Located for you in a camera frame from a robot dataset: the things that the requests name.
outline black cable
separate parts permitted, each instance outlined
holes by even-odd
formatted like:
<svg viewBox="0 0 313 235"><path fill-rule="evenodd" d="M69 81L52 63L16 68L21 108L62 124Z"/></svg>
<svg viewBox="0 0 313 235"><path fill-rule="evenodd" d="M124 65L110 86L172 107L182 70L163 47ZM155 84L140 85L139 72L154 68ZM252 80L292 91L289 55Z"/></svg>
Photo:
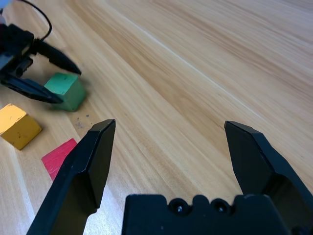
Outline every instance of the black cable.
<svg viewBox="0 0 313 235"><path fill-rule="evenodd" d="M35 8L37 11L39 11L39 12L45 17L45 19L47 20L47 22L48 22L48 24L49 24L49 31L48 31L48 33L47 33L45 36L43 36L43 37L40 39L41 41L43 41L43 40L46 39L46 38L50 35L50 33L52 32L52 24L51 24L51 22L50 22L48 16L47 16L41 9L39 9L37 6L35 6L35 5L32 4L31 2L29 2L29 1L27 1L27 0L20 0L20 1L23 1L23 2L25 2L25 3L29 4L29 5L31 5L32 7L34 7L34 8Z"/></svg>

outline yellow block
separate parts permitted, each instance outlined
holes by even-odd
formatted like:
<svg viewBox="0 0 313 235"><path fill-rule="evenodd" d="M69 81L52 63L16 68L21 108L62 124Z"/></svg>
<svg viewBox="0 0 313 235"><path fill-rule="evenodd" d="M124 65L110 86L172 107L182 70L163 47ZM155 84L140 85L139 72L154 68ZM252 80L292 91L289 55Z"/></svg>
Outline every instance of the yellow block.
<svg viewBox="0 0 313 235"><path fill-rule="evenodd" d="M18 150L24 148L41 130L32 117L13 104L0 110L0 136Z"/></svg>

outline green block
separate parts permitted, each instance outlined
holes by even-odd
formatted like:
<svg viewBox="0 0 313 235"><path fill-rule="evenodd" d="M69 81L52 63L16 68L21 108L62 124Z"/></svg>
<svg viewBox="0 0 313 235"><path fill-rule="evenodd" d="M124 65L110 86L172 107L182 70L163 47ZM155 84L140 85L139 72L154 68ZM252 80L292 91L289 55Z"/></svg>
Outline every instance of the green block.
<svg viewBox="0 0 313 235"><path fill-rule="evenodd" d="M55 109L74 112L86 97L86 92L78 75L56 73L45 87L63 100L62 104L53 104Z"/></svg>

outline red block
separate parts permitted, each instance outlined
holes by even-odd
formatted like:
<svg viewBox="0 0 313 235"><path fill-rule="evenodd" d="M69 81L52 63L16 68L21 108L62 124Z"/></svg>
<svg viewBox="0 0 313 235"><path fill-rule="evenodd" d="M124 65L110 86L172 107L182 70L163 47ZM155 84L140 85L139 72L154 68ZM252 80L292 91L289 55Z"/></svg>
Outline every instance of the red block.
<svg viewBox="0 0 313 235"><path fill-rule="evenodd" d="M41 159L52 180L57 176L64 159L76 145L77 142L74 139L70 139Z"/></svg>

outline wood grain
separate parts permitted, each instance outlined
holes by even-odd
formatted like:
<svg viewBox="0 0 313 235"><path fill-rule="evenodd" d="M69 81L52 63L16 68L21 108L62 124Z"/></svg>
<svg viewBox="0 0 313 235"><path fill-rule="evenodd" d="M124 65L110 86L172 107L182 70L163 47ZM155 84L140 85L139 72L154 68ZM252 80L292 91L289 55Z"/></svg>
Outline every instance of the wood grain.
<svg viewBox="0 0 313 235"><path fill-rule="evenodd" d="M101 208L85 234L121 233L125 197L196 194L231 203L225 120L263 132L313 192L313 67L305 0L34 0L53 23L48 42L83 71L88 98L75 113L53 111L0 87L44 128L23 151L0 141L0 233L26 234L51 179L42 156L93 124L117 129ZM9 23L41 36L44 19L15 2ZM56 71L37 56L25 77Z"/></svg>

